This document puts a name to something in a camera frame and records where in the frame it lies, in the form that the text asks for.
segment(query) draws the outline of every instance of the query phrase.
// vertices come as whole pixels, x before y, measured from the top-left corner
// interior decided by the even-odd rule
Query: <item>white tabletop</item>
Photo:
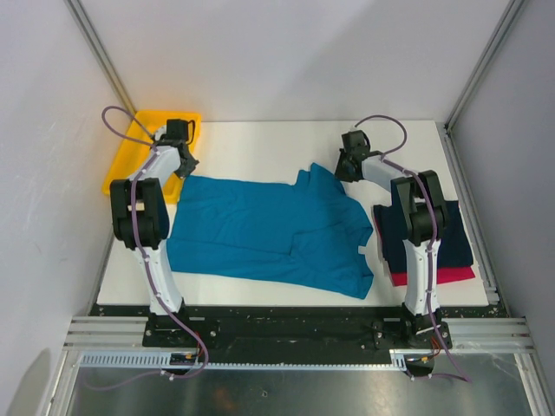
[[[433,121],[406,121],[408,143],[391,155],[394,162],[416,171],[432,169],[439,175],[446,200],[457,199],[454,182],[441,140]],[[219,179],[294,184],[300,169],[312,162],[335,171],[341,134],[348,121],[279,121],[203,123],[194,156],[200,161],[194,174]],[[401,131],[387,121],[362,125],[372,149],[387,150],[401,140]],[[391,205],[390,195],[376,184],[361,181],[343,184],[349,196],[359,201],[371,216],[372,206]],[[168,205],[173,221],[176,205]],[[260,282],[225,276],[173,273],[177,286],[189,305],[257,306],[396,306],[406,287],[394,287],[387,264],[378,253],[376,232],[364,250],[374,282],[366,299],[288,283]],[[475,264],[474,279],[438,285],[442,306],[487,305],[486,292]],[[131,250],[114,241],[97,298],[100,305],[148,305],[143,271]]]

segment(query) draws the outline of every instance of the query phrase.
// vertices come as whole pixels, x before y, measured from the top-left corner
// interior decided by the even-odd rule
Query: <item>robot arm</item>
[[[133,251],[143,270],[150,295],[150,310],[156,315],[166,315],[157,297],[171,312],[178,312],[183,297],[178,291],[167,258],[166,239],[169,235],[169,217],[164,202],[162,187],[175,172],[180,178],[188,176],[199,163],[189,153],[187,143],[188,125],[183,120],[168,120],[154,136],[147,161],[129,178],[114,180],[110,184],[112,220],[116,238]],[[153,283],[158,293],[153,293],[148,284],[144,259],[136,246],[131,220],[131,183],[140,173],[136,187],[137,221],[140,245],[149,257]]]
[[[343,149],[337,163],[336,177],[342,181],[368,180],[391,193],[392,209],[403,224],[403,243],[407,254],[408,287],[404,306],[412,316],[428,314],[426,293],[428,290],[428,242],[432,237],[432,225],[426,206],[417,201],[422,198],[414,178],[382,162],[380,152],[371,152],[369,140],[358,130],[343,135]],[[426,171],[419,174],[432,199],[438,225],[438,239],[432,244],[433,263],[432,310],[439,307],[436,295],[437,252],[441,236],[447,227],[447,207],[441,192],[437,174]]]

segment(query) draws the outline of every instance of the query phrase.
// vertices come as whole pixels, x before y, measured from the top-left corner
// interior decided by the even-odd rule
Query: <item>red cloth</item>
[[[471,267],[445,267],[437,270],[437,283],[451,283],[476,277]],[[407,273],[391,273],[394,286],[407,285]]]

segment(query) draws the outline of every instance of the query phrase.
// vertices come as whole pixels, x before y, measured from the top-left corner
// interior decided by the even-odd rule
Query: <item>gray wall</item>
[[[532,0],[454,137],[503,293],[555,389],[555,2]]]
[[[91,295],[119,142],[100,121],[114,95],[63,1],[31,3],[0,13],[0,414],[25,416]]]
[[[445,120],[508,0],[83,0],[137,108]]]

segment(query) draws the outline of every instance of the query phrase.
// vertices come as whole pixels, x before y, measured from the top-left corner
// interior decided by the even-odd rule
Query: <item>yellow tray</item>
[[[158,130],[158,128],[164,126],[168,119],[182,119],[187,121],[194,120],[195,131],[193,142],[189,144],[189,151],[191,153],[193,152],[197,141],[199,141],[201,117],[198,113],[144,110],[138,111],[135,117],[151,133],[154,133],[156,130]],[[190,124],[189,126],[189,134],[192,134],[193,125]],[[131,126],[129,126],[126,135],[129,137],[133,137],[134,139],[151,142],[147,134],[143,132],[142,128],[140,128],[139,125],[134,121],[131,122]],[[147,159],[149,152],[150,149],[148,146],[134,143],[131,140],[122,140],[118,153],[115,155],[114,162],[110,166],[108,175],[104,179],[102,192],[104,192],[106,195],[109,195],[110,184],[112,183],[112,181],[114,179],[125,179],[133,172],[135,172],[139,168],[139,166]],[[167,180],[166,185],[163,188],[164,200],[167,204],[177,204],[177,202],[180,200],[183,180],[184,179],[179,179],[175,174],[170,176],[170,178]]]

